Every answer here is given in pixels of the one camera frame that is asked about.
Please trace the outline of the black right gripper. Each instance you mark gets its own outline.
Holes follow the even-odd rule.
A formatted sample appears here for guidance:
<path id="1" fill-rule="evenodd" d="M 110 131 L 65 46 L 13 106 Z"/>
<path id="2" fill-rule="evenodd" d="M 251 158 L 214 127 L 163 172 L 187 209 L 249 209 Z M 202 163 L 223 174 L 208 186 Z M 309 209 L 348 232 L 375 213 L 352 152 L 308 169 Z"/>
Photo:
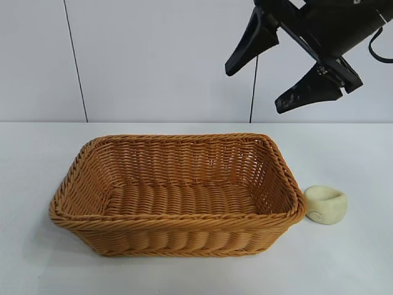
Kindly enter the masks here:
<path id="1" fill-rule="evenodd" d="M 363 82 L 344 54 L 387 22 L 386 1 L 255 1 L 247 27 L 225 63 L 233 76 L 253 58 L 279 44 L 280 27 L 301 45 L 316 64 L 275 100 L 278 114 L 342 97 Z"/>

